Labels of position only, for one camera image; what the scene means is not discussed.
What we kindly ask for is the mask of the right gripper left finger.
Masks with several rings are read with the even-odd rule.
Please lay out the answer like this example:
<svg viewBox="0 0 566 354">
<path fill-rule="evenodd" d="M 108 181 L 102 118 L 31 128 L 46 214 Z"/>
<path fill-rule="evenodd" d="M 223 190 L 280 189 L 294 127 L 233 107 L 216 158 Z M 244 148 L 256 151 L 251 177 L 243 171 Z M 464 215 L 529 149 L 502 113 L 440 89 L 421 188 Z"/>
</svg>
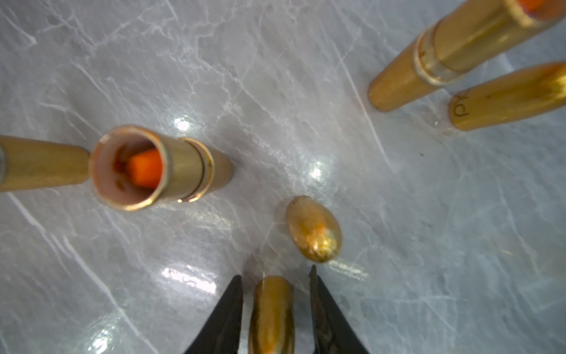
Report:
<svg viewBox="0 0 566 354">
<path fill-rule="evenodd" d="M 185 354 L 238 353 L 243 315 L 243 281 L 232 278 L 210 317 Z"/>
</svg>

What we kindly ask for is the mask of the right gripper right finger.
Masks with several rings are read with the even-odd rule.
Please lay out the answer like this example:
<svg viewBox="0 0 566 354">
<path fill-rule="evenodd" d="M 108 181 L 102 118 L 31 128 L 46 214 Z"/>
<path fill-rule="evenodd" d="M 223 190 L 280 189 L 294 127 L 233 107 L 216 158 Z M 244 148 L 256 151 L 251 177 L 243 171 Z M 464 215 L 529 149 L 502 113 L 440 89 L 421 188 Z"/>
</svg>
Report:
<svg viewBox="0 0 566 354">
<path fill-rule="evenodd" d="M 369 354 L 318 276 L 315 265 L 311 267 L 309 277 L 314 353 Z"/>
</svg>

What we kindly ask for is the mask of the gold lipstick cap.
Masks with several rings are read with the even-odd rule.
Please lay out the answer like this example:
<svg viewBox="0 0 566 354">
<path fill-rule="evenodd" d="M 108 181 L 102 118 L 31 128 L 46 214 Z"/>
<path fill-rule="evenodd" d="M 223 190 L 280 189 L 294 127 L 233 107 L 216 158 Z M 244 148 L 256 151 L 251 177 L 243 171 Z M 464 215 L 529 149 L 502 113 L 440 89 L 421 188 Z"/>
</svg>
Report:
<svg viewBox="0 0 566 354">
<path fill-rule="evenodd" d="M 474 131 L 532 118 L 565 106 L 565 62 L 517 70 L 457 92 L 448 105 L 451 124 Z"/>
<path fill-rule="evenodd" d="M 343 243 L 343 233 L 336 217 L 309 196 L 291 200 L 285 221 L 296 248 L 308 259 L 325 263 L 336 258 Z"/>
<path fill-rule="evenodd" d="M 266 277 L 254 290 L 249 352 L 293 353 L 294 349 L 293 286 L 283 277 Z"/>
</svg>

